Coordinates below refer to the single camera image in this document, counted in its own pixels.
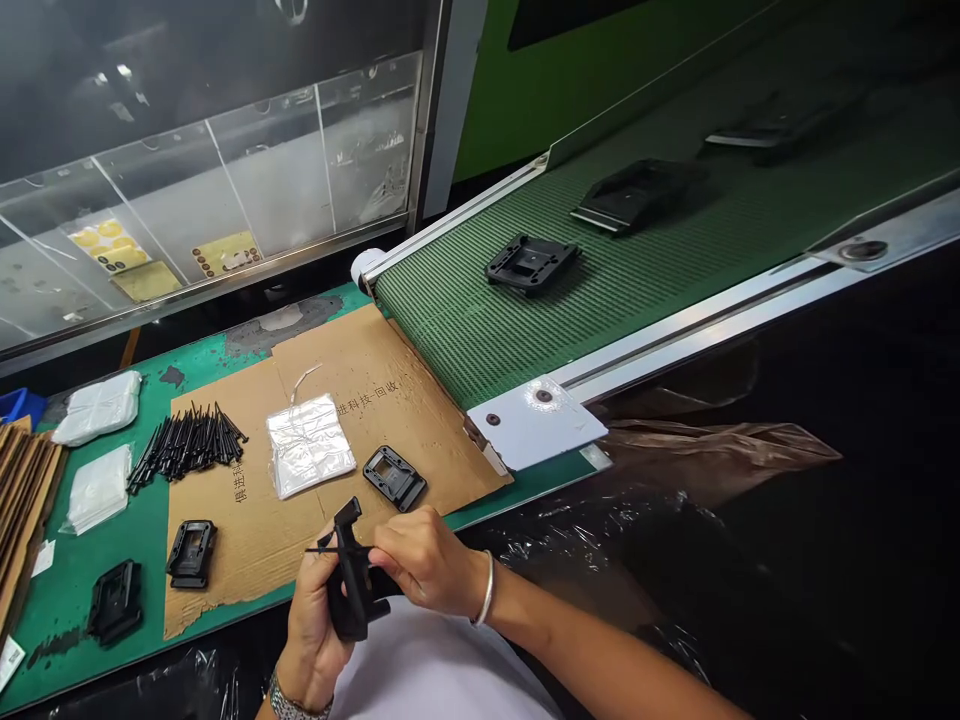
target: conveyor belt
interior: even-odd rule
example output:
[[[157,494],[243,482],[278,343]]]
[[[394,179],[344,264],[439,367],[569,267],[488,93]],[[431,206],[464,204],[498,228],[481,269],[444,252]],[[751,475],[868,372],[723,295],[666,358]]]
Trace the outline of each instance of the conveyor belt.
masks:
[[[378,279],[384,309],[462,408],[748,280],[852,216],[960,166],[960,95],[955,78],[941,78],[874,91],[860,120],[782,165],[707,160],[711,179],[697,206],[633,236],[613,240],[569,216],[596,180],[643,157],[691,159],[710,130],[789,86],[792,74],[842,66],[852,51],[835,12],[766,41]],[[584,251],[541,299],[484,277],[485,264],[519,231]]]

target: watch strap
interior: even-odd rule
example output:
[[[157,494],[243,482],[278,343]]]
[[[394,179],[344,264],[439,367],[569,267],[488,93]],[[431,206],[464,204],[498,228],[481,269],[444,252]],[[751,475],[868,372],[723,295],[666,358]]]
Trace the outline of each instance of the watch strap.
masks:
[[[270,707],[273,708],[277,720],[328,720],[330,711],[333,709],[333,698],[319,714],[308,712],[298,703],[290,700],[280,689],[280,683],[277,681],[277,669],[273,669],[273,675],[270,677]]]

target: acrylic partition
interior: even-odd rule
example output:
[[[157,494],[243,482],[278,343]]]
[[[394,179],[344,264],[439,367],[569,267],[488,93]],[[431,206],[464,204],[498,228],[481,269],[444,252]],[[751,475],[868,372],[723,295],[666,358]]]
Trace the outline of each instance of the acrylic partition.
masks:
[[[421,53],[0,186],[0,350],[407,207]]]

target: person's right hand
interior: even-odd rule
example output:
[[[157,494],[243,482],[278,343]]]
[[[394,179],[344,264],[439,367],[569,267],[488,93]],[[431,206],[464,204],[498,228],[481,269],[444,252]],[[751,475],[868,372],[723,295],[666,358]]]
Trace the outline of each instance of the person's right hand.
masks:
[[[487,594],[490,561],[470,550],[424,505],[373,531],[370,564],[383,568],[414,605],[471,620]]]

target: white packaging bag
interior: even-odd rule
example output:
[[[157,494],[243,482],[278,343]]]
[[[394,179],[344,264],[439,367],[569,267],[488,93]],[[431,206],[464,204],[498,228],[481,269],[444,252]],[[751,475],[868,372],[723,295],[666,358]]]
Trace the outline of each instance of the white packaging bag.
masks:
[[[73,476],[70,507],[60,532],[83,535],[127,507],[127,477],[133,464],[129,445],[101,455]]]
[[[357,467],[329,394],[269,416],[267,431],[281,500]]]
[[[53,431],[53,441],[77,447],[132,423],[140,408],[140,381],[140,373],[130,370],[77,390],[67,402],[67,416]]]

